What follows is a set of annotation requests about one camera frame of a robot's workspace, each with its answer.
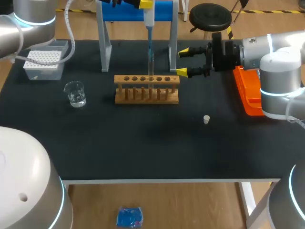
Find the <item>wooden floor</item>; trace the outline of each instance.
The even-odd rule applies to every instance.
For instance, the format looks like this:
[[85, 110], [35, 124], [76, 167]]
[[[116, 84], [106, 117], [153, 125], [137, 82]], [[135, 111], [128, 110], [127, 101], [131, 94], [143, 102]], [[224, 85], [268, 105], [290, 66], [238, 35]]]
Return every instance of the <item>wooden floor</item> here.
[[[75, 0], [73, 9], [95, 10], [88, 0]], [[231, 9], [235, 0], [190, 0], [190, 8], [203, 2], [214, 2]], [[298, 10], [298, 0], [250, 0], [246, 10]], [[64, 8], [64, 0], [59, 8]], [[94, 14], [70, 13], [75, 39], [98, 39]], [[169, 23], [158, 22], [153, 38], [168, 39]], [[202, 39], [203, 33], [189, 33], [192, 25], [179, 21], [179, 39]], [[236, 39], [305, 29], [304, 14], [241, 14], [232, 26]], [[108, 24], [113, 40], [146, 40], [142, 22]], [[57, 13], [56, 38], [68, 39], [63, 13]], [[9, 62], [0, 62], [0, 89], [10, 70]], [[268, 183], [252, 183], [258, 202]], [[74, 207], [74, 229], [115, 228], [120, 206], [143, 208], [145, 229], [244, 229], [239, 192], [234, 183], [209, 184], [136, 184], [74, 186], [70, 190]]]

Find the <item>blue object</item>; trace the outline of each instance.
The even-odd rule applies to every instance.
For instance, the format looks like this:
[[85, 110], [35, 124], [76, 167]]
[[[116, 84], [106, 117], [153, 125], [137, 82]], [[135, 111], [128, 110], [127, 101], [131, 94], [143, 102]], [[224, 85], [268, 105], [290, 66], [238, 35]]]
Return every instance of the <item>blue object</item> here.
[[[122, 2], [112, 7], [112, 4], [102, 2], [104, 21], [144, 21], [143, 9]], [[173, 20], [173, 1], [156, 1], [154, 7], [155, 21]]]
[[141, 208], [120, 208], [116, 225], [123, 228], [140, 228], [143, 223]]

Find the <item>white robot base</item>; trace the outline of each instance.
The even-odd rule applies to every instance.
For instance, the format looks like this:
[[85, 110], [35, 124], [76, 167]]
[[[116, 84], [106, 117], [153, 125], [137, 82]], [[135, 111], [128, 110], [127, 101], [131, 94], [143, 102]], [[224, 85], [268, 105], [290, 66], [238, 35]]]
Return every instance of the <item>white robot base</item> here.
[[71, 229], [70, 198], [45, 148], [0, 127], [0, 228]]

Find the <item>black tabletop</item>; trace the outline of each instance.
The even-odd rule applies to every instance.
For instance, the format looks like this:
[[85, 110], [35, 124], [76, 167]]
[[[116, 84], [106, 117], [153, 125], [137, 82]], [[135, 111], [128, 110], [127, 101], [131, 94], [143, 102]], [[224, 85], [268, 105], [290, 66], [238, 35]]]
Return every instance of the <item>black tabletop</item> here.
[[[154, 51], [155, 74], [171, 74], [167, 42], [154, 42]], [[203, 62], [178, 59], [177, 68]], [[247, 116], [232, 72], [180, 77], [178, 105], [114, 104], [115, 74], [147, 74], [146, 41], [112, 42], [109, 73], [101, 73], [97, 41], [76, 43], [59, 81], [30, 81], [22, 67], [14, 64], [1, 91], [0, 126], [38, 139], [64, 180], [281, 178], [305, 158], [304, 129]], [[84, 83], [83, 108], [63, 92], [72, 80]]]

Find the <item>wooden test tube rack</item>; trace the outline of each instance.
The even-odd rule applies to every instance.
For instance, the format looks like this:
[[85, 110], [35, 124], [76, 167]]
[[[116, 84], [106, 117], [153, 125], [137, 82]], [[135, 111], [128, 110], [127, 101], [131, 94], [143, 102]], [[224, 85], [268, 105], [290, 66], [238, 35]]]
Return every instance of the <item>wooden test tube rack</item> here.
[[[178, 104], [178, 75], [115, 75], [114, 83], [118, 85], [115, 94], [116, 104]], [[132, 87], [131, 84], [147, 85]]]

